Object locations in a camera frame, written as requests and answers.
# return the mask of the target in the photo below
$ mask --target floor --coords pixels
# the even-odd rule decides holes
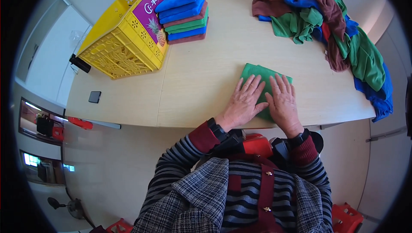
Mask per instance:
[[[65,124],[64,163],[72,197],[82,200],[95,225],[107,227],[124,218],[133,223],[139,214],[158,158],[189,128],[149,128],[122,125],[114,129],[94,124],[83,130]],[[324,138],[321,158],[329,176],[333,203],[357,208],[369,162],[369,120],[347,122],[318,131]],[[267,138],[284,137],[279,128],[247,130]]]

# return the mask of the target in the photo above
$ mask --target plaid jacket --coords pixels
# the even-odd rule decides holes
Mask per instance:
[[[172,184],[173,190],[155,203],[132,233],[219,232],[227,194],[229,161],[211,158]],[[297,231],[330,232],[323,222],[321,193],[313,184],[296,180]]]

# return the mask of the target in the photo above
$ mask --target woman's left hand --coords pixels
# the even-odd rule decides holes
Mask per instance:
[[[251,75],[242,88],[243,78],[237,82],[226,108],[215,117],[216,124],[220,125],[225,132],[248,123],[256,114],[269,106],[267,102],[256,105],[265,87],[264,81],[259,84],[261,78],[260,75],[257,77]]]

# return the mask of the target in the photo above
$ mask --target black wrist device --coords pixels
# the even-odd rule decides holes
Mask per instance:
[[[306,139],[308,139],[309,136],[310,136],[310,131],[309,129],[305,128],[303,133],[298,134],[294,138],[288,138],[289,149],[292,150],[293,148],[300,146],[301,144],[303,144],[303,142],[306,141]]]
[[[211,118],[207,121],[207,126],[221,143],[227,138],[227,133],[222,129],[220,125],[216,124],[214,118]]]

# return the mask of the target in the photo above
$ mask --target pile of towels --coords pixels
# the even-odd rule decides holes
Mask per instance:
[[[313,38],[324,43],[332,70],[352,69],[355,88],[375,108],[373,122],[393,113],[389,71],[366,33],[350,20],[343,0],[253,0],[252,13],[271,22],[276,36],[293,37],[295,44]]]
[[[155,9],[170,45],[206,37],[209,8],[206,0],[163,0]]]

